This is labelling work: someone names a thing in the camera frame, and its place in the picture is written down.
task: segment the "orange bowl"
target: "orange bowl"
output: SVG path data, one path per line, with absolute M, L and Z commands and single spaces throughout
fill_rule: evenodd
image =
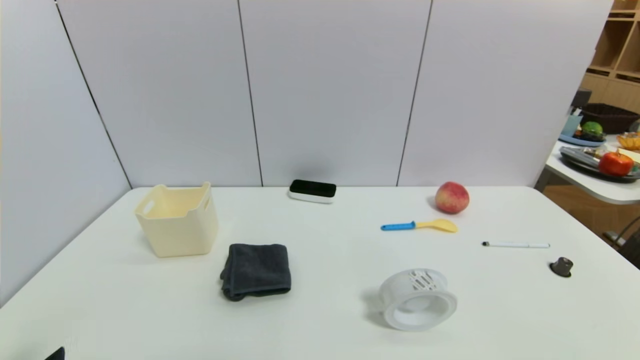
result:
M 623 149 L 640 150 L 640 137 L 628 137 L 626 135 L 618 135 L 618 142 Z

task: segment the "cream plastic basket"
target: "cream plastic basket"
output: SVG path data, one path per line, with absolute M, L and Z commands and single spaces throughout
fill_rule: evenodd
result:
M 218 232 L 211 183 L 182 189 L 154 186 L 135 212 L 159 258 L 202 255 L 211 251 Z

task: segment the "red peach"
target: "red peach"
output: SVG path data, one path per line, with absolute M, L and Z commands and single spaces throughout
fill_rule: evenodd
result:
M 445 213 L 457 214 L 469 205 L 469 193 L 464 186 L 448 181 L 436 192 L 436 206 Z

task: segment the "blue plate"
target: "blue plate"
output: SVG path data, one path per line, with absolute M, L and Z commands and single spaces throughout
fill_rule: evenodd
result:
M 601 146 L 604 141 L 601 142 L 590 142 L 587 140 L 581 140 L 581 139 L 576 139 L 572 136 L 566 136 L 566 135 L 562 135 L 560 134 L 560 137 L 558 138 L 558 140 L 560 141 L 564 141 L 564 142 L 568 142 L 568 143 L 572 143 L 574 145 L 578 145 L 578 146 L 588 146 L 588 147 L 598 147 Z

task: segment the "wooden floor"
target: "wooden floor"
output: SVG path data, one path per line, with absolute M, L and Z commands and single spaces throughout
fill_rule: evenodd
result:
M 640 205 L 609 204 L 574 185 L 547 186 L 544 194 L 609 244 L 611 242 L 603 235 L 605 231 L 620 233 L 631 220 L 640 216 Z M 640 221 L 624 237 L 628 238 L 639 226 Z

